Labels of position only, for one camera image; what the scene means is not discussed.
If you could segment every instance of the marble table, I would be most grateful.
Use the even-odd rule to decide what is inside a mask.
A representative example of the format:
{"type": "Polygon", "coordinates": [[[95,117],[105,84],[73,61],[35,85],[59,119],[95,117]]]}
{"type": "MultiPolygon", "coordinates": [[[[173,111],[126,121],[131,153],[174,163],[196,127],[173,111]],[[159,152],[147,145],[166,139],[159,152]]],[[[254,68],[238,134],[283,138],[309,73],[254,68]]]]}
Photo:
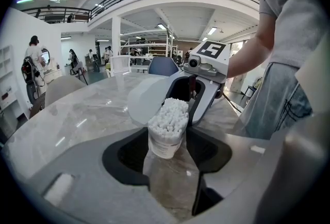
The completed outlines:
{"type": "MultiPolygon", "coordinates": [[[[68,148],[116,132],[136,129],[127,111],[127,96],[148,74],[130,73],[82,88],[39,112],[9,139],[2,154],[15,176],[27,182],[68,148]]],[[[216,99],[197,127],[227,131],[238,120],[230,104],[216,99]]],[[[191,218],[199,171],[183,142],[173,159],[150,150],[143,173],[150,192],[177,222],[191,218]]]]}

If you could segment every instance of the white pillar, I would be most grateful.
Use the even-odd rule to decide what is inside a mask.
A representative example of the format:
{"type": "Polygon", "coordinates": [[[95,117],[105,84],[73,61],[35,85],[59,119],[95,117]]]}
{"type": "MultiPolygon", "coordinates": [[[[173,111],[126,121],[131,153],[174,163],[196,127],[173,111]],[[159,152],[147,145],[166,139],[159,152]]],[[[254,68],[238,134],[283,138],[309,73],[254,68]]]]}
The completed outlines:
{"type": "Polygon", "coordinates": [[[115,16],[112,18],[112,52],[113,55],[119,55],[120,52],[120,24],[121,18],[115,16]]]}

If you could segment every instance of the gray t-shirt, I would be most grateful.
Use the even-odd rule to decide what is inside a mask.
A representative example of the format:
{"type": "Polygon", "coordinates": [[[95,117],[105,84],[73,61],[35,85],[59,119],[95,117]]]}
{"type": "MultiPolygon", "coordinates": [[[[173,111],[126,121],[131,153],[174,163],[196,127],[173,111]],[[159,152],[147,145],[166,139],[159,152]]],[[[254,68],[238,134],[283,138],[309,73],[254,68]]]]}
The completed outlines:
{"type": "Polygon", "coordinates": [[[318,0],[260,0],[259,13],[276,17],[270,62],[297,68],[315,50],[328,25],[318,0]]]}

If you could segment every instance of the woman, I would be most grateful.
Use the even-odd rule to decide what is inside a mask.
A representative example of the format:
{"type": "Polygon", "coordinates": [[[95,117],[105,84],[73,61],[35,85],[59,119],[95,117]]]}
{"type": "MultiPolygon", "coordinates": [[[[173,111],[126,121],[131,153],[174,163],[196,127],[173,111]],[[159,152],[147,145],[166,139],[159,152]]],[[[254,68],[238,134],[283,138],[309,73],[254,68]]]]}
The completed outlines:
{"type": "Polygon", "coordinates": [[[70,49],[69,50],[69,58],[68,58],[68,60],[71,61],[71,67],[72,67],[72,69],[75,68],[77,66],[78,62],[79,62],[78,57],[75,54],[75,52],[73,51],[73,49],[70,49]]]}
{"type": "Polygon", "coordinates": [[[270,57],[262,84],[232,132],[270,139],[311,114],[294,75],[318,46],[328,18],[318,0],[260,0],[259,13],[255,37],[229,59],[227,77],[251,71],[270,57]]]}
{"type": "Polygon", "coordinates": [[[37,36],[32,36],[29,47],[25,52],[25,57],[30,56],[32,62],[37,67],[40,75],[35,77],[35,82],[37,84],[37,90],[39,96],[46,92],[47,90],[47,83],[44,81],[45,75],[43,74],[43,67],[45,66],[44,60],[42,58],[42,51],[41,48],[38,46],[39,40],[37,36]]]}

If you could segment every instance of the cotton swab container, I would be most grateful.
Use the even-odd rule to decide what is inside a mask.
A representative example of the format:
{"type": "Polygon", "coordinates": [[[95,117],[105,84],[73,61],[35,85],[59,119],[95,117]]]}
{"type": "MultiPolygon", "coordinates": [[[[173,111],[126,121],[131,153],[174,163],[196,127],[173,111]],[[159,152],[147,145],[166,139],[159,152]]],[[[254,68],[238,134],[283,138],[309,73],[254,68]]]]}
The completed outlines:
{"type": "Polygon", "coordinates": [[[164,159],[171,159],[180,147],[188,124],[188,104],[168,98],[148,122],[149,149],[164,159]]]}

